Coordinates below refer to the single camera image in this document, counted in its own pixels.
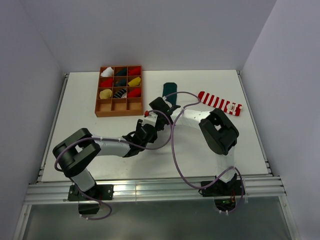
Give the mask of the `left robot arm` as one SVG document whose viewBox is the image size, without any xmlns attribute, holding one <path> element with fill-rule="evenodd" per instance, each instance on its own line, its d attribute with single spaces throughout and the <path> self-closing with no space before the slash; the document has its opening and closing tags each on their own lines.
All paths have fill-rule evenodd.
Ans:
<svg viewBox="0 0 320 240">
<path fill-rule="evenodd" d="M 98 188 L 87 166 L 96 156 L 133 157 L 148 143 L 154 143 L 162 130 L 158 123 L 142 119 L 138 120 L 135 131 L 120 138 L 94 137 L 87 128 L 81 128 L 53 148 L 55 166 L 60 166 L 65 177 L 78 186 L 82 197 L 91 200 Z"/>
</svg>

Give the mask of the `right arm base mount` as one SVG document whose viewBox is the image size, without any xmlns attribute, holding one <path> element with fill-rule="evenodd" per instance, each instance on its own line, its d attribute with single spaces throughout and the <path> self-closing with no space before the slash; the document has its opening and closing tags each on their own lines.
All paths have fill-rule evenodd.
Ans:
<svg viewBox="0 0 320 240">
<path fill-rule="evenodd" d="M 245 189 L 241 180 L 236 178 L 228 183 L 218 180 L 215 184 L 206 189 L 199 189 L 198 193 L 202 197 L 226 197 L 223 199 L 214 200 L 214 204 L 219 211 L 232 211 L 237 206 L 236 197 L 243 197 Z"/>
</svg>

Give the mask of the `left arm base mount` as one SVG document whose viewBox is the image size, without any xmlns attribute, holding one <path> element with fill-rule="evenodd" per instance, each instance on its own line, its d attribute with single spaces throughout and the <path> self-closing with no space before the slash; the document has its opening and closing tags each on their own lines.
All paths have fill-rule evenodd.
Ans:
<svg viewBox="0 0 320 240">
<path fill-rule="evenodd" d="M 112 184 L 96 184 L 90 190 L 84 192 L 91 198 L 100 201 L 109 201 L 113 199 L 114 186 Z M 81 215 L 92 216 L 101 209 L 101 204 L 96 203 L 79 203 L 81 201 L 89 201 L 90 198 L 83 196 L 75 185 L 71 185 L 67 200 L 69 202 L 78 202 L 78 212 Z"/>
</svg>

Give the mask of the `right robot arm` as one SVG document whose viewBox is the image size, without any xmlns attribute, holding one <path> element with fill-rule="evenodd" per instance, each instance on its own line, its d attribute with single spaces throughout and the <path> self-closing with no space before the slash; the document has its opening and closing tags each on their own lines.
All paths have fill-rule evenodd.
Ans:
<svg viewBox="0 0 320 240">
<path fill-rule="evenodd" d="M 171 117 L 173 127 L 187 126 L 202 132 L 202 135 L 216 155 L 217 191 L 229 194 L 237 181 L 235 169 L 235 146 L 239 131 L 226 114 L 219 108 L 212 111 L 186 109 L 178 105 L 169 105 L 161 97 L 153 100 L 149 106 Z"/>
</svg>

